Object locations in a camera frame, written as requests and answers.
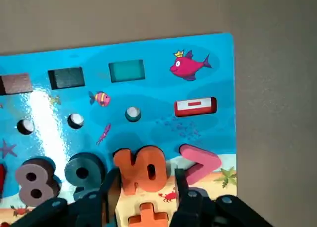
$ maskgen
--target starfish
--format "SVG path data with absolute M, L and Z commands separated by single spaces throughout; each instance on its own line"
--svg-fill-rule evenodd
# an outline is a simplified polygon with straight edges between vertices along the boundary
M 7 154 L 12 154 L 13 156 L 17 157 L 17 154 L 13 151 L 13 148 L 16 146 L 16 144 L 8 145 L 5 140 L 3 139 L 3 146 L 0 148 L 0 151 L 2 151 L 2 158 L 4 159 Z

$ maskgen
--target pink fish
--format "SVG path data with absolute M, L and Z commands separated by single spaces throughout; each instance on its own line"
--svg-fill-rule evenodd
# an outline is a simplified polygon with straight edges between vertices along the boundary
M 192 60 L 193 53 L 191 50 L 188 51 L 184 57 L 183 53 L 184 51 L 178 51 L 175 53 L 177 59 L 175 64 L 170 69 L 174 75 L 181 77 L 186 81 L 195 81 L 195 74 L 198 70 L 200 70 L 202 67 L 211 68 L 210 64 L 208 63 L 209 55 L 207 55 L 203 62 L 196 62 Z
M 95 95 L 92 92 L 88 92 L 89 97 L 90 97 L 90 104 L 92 105 L 95 101 L 102 106 L 106 107 L 110 103 L 110 97 L 104 93 L 103 91 L 98 91 Z

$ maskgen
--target pink greater-than sign piece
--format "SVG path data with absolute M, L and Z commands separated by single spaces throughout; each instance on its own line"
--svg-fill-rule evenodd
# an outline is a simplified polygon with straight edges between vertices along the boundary
M 195 184 L 221 166 L 220 157 L 213 152 L 190 144 L 181 145 L 179 151 L 184 158 L 196 162 L 186 170 L 188 185 Z

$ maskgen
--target screw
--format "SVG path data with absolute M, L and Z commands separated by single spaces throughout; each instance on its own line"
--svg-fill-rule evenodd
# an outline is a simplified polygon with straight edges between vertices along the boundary
M 226 203 L 226 204 L 231 204 L 232 203 L 232 200 L 230 199 L 230 197 L 227 197 L 227 196 L 223 197 L 222 201 L 224 203 Z
M 187 195 L 188 195 L 189 197 L 196 197 L 196 196 L 197 196 L 197 193 L 196 193 L 196 191 L 189 191 Z
M 89 199 L 94 199 L 94 198 L 96 198 L 96 197 L 97 197 L 96 194 L 92 194 L 92 195 L 90 195 L 88 198 L 89 198 Z
M 61 204 L 60 201 L 55 201 L 55 202 L 52 203 L 52 206 L 55 207 L 55 206 L 58 206 L 58 205 L 60 205 L 60 204 Z

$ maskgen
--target minus sign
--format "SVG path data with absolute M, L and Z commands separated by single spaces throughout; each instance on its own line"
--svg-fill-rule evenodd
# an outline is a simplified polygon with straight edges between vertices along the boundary
M 188 105 L 189 106 L 197 106 L 197 105 L 201 105 L 202 102 L 189 102 Z

